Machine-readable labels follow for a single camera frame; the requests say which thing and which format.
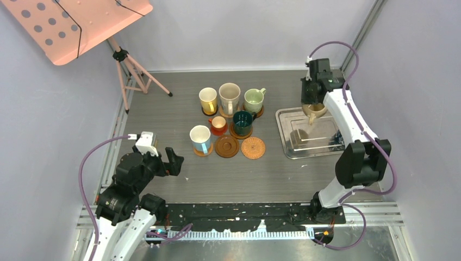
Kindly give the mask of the red round coaster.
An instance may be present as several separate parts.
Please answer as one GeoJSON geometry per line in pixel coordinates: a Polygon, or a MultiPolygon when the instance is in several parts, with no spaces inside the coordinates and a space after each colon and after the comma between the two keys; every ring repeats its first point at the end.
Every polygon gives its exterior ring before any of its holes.
{"type": "Polygon", "coordinates": [[[222,136],[226,133],[227,130],[228,130],[227,124],[220,126],[220,127],[216,127],[214,125],[210,126],[210,131],[215,136],[222,136]]]}

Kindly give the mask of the beige mug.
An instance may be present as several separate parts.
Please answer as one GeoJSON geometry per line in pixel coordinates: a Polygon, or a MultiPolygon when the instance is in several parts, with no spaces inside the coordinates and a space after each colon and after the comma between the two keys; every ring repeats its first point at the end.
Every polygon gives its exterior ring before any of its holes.
{"type": "Polygon", "coordinates": [[[327,112],[323,104],[303,104],[302,111],[308,117],[308,123],[311,126],[315,119],[321,118],[327,112]]]}

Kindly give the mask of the cream mug tall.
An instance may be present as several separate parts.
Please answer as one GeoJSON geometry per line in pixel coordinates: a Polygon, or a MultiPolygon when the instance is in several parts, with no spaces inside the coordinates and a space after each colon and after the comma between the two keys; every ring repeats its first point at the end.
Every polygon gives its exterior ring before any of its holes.
{"type": "Polygon", "coordinates": [[[224,83],[219,88],[222,112],[232,116],[239,109],[241,90],[234,83],[224,83]]]}

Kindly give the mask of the woven rattan coaster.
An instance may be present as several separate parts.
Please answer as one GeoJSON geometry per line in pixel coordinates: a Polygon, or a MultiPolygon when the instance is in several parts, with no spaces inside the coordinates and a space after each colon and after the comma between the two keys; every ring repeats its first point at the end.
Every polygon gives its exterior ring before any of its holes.
{"type": "Polygon", "coordinates": [[[251,136],[242,142],[241,151],[246,158],[255,160],[265,154],[266,146],[262,139],[251,136]]]}
{"type": "Polygon", "coordinates": [[[222,107],[219,107],[219,113],[220,113],[220,115],[221,115],[222,117],[224,117],[224,118],[231,119],[237,112],[238,112],[238,111],[235,111],[235,112],[232,113],[232,114],[226,114],[226,113],[224,112],[223,108],[222,108],[222,107]]]}

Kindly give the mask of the brown wooden coaster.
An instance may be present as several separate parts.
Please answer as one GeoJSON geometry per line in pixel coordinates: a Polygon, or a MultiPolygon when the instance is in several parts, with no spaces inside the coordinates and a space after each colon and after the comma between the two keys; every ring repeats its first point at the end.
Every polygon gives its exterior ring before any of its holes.
{"type": "Polygon", "coordinates": [[[229,133],[230,133],[230,135],[232,137],[234,137],[236,139],[239,139],[239,140],[243,140],[243,139],[249,138],[252,135],[253,127],[252,126],[249,127],[249,131],[248,131],[248,133],[246,135],[240,135],[235,131],[235,124],[231,124],[231,126],[229,128],[229,133]]]}

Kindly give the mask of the white light blue mug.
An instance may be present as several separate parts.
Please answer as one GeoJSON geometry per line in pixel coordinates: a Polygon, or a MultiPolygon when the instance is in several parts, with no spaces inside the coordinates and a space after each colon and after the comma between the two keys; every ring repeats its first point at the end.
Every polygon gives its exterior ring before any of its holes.
{"type": "Polygon", "coordinates": [[[211,132],[207,126],[194,126],[191,129],[189,136],[192,141],[193,147],[195,147],[199,151],[208,153],[208,149],[211,145],[211,132]]]}

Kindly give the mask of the small brown cup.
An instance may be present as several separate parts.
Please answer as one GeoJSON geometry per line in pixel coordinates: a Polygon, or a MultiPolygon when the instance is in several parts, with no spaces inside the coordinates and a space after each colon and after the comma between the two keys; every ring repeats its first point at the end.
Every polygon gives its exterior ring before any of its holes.
{"type": "Polygon", "coordinates": [[[208,122],[210,123],[210,126],[214,125],[216,127],[220,127],[220,126],[223,126],[223,125],[227,124],[226,119],[224,117],[222,117],[222,116],[216,116],[216,117],[213,117],[213,118],[209,118],[208,122]]]}

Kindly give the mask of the yellow cup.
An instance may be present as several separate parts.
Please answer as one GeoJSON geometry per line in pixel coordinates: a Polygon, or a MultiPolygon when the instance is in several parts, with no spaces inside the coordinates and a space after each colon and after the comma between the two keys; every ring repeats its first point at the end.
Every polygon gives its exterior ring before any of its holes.
{"type": "Polygon", "coordinates": [[[217,92],[213,88],[203,88],[199,92],[199,99],[201,107],[208,113],[218,109],[217,105],[217,92]]]}

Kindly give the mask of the light orange wooden coaster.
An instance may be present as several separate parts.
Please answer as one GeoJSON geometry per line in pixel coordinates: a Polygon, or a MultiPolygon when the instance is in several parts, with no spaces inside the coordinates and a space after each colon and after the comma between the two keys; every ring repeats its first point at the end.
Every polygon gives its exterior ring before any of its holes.
{"type": "Polygon", "coordinates": [[[199,157],[206,157],[206,156],[212,154],[213,150],[214,150],[214,144],[210,145],[210,147],[208,149],[208,153],[204,153],[202,151],[199,151],[195,147],[193,148],[193,151],[194,151],[195,155],[197,155],[199,157]]]}

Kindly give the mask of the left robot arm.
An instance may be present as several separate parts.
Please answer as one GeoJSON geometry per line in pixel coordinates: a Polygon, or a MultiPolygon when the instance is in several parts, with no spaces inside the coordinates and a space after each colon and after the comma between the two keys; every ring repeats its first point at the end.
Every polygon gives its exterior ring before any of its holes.
{"type": "Polygon", "coordinates": [[[141,192],[155,176],[178,176],[184,157],[166,148],[168,162],[161,155],[134,150],[122,156],[112,183],[98,197],[93,245],[85,260],[127,260],[152,225],[167,217],[163,198],[141,192]]]}

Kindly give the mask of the navy blue mug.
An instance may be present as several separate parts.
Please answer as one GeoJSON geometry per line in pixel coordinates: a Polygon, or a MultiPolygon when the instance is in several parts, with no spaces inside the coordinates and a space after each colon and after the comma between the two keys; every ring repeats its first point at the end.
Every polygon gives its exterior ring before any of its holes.
{"type": "Polygon", "coordinates": [[[341,145],[341,146],[344,146],[344,145],[345,145],[345,143],[344,143],[344,138],[342,137],[342,134],[341,134],[341,132],[340,132],[339,130],[338,130],[338,131],[335,133],[335,135],[333,136],[333,140],[334,140],[337,144],[339,144],[339,145],[341,145]]]}

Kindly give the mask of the light green mug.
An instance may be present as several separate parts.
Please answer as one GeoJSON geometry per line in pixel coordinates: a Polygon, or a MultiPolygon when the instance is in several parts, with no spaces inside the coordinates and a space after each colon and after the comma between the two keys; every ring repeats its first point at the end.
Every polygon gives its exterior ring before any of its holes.
{"type": "Polygon", "coordinates": [[[266,89],[249,89],[244,94],[244,110],[250,113],[258,113],[263,107],[266,89]]]}

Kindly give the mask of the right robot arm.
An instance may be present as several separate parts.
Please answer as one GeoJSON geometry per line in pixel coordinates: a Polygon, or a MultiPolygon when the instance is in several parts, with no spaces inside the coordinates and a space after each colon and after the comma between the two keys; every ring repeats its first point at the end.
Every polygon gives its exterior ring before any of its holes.
{"type": "Polygon", "coordinates": [[[335,165],[335,178],[316,192],[310,202],[311,218],[326,222],[356,191],[381,181],[391,152],[388,140],[381,140],[368,127],[352,99],[348,82],[334,77],[329,59],[308,60],[307,75],[301,79],[302,110],[309,124],[330,113],[339,127],[345,149],[335,165]]]}

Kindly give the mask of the dark green mug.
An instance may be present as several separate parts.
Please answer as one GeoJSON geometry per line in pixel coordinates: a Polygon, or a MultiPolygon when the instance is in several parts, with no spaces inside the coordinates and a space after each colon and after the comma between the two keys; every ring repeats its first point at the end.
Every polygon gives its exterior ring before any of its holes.
{"type": "Polygon", "coordinates": [[[253,121],[256,119],[256,113],[249,111],[237,111],[233,115],[233,130],[238,136],[246,136],[252,130],[253,121]]]}

